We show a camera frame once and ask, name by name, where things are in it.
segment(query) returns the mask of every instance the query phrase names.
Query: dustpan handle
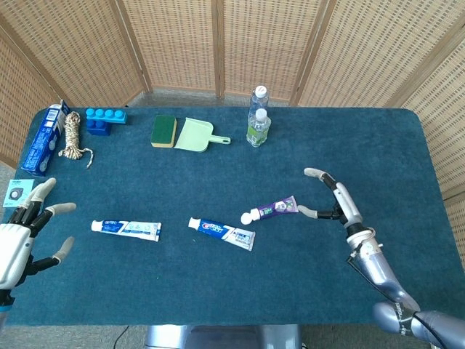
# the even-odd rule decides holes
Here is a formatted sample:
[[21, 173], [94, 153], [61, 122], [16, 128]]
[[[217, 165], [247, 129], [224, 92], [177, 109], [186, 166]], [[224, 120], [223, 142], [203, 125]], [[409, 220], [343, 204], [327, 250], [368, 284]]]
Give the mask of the dustpan handle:
[[222, 143], [222, 144], [230, 144], [231, 139], [229, 137], [220, 137], [220, 136], [210, 136], [209, 139], [210, 142], [215, 142], [215, 143]]

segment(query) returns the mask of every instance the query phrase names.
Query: sponge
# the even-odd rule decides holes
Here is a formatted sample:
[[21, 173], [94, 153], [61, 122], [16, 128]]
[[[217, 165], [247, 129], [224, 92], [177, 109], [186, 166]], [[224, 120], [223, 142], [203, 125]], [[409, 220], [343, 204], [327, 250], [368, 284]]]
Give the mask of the sponge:
[[153, 124], [152, 146], [157, 148], [173, 148], [176, 133], [176, 118], [170, 115], [157, 115]]

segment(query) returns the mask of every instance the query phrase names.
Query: rope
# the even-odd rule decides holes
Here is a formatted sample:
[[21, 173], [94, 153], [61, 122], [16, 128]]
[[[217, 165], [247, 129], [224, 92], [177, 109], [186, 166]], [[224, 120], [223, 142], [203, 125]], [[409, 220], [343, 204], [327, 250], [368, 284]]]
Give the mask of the rope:
[[75, 111], [72, 111], [66, 116], [65, 120], [65, 137], [66, 137], [66, 148], [58, 153], [58, 156], [65, 156], [71, 160], [79, 160], [82, 155], [86, 152], [90, 152], [90, 161], [87, 164], [87, 168], [92, 165], [94, 160], [94, 152], [91, 149], [84, 148], [79, 149], [79, 123], [81, 117]]

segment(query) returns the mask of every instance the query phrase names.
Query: dustpan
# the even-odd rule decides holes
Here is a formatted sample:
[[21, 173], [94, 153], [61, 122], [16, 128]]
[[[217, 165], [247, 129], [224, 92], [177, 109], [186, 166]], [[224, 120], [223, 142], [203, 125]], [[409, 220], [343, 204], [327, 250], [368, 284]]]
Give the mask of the dustpan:
[[215, 136], [212, 133], [213, 125], [211, 123], [186, 118], [179, 139], [174, 147], [186, 151], [205, 151], [209, 146], [209, 142], [221, 144], [231, 143], [229, 137]]

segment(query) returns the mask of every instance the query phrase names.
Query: blue and white toothpaste tube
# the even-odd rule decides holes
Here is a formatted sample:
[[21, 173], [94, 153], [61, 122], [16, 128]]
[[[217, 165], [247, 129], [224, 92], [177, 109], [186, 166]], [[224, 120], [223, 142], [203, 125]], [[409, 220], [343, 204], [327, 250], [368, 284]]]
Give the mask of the blue and white toothpaste tube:
[[194, 228], [202, 233], [209, 234], [214, 238], [220, 238], [230, 244], [242, 247], [248, 251], [254, 246], [255, 232], [244, 229], [230, 227], [223, 223], [211, 220], [190, 218], [189, 228]]
[[161, 223], [128, 222], [126, 220], [93, 221], [91, 229], [98, 233], [108, 233], [144, 240], [158, 241]]

